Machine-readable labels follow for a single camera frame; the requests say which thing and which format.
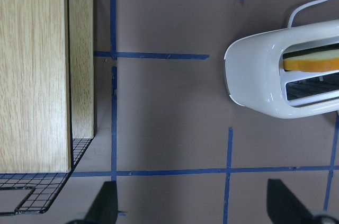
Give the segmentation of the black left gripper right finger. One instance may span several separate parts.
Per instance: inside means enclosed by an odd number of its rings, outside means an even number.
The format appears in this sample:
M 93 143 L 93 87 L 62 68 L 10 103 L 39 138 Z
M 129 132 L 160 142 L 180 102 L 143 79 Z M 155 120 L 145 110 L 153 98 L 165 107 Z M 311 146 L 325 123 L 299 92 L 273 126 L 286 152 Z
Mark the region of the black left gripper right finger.
M 272 223 L 312 223 L 313 215 L 279 179 L 268 179 L 266 210 Z

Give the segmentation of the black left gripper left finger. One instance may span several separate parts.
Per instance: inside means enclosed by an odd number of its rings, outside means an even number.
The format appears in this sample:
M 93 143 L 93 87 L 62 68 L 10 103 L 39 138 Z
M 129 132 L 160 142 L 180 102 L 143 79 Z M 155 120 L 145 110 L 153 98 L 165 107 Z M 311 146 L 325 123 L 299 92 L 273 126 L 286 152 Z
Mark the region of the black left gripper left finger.
M 99 193 L 85 215 L 85 223 L 114 224 L 118 217 L 118 195 L 116 181 L 103 183 Z

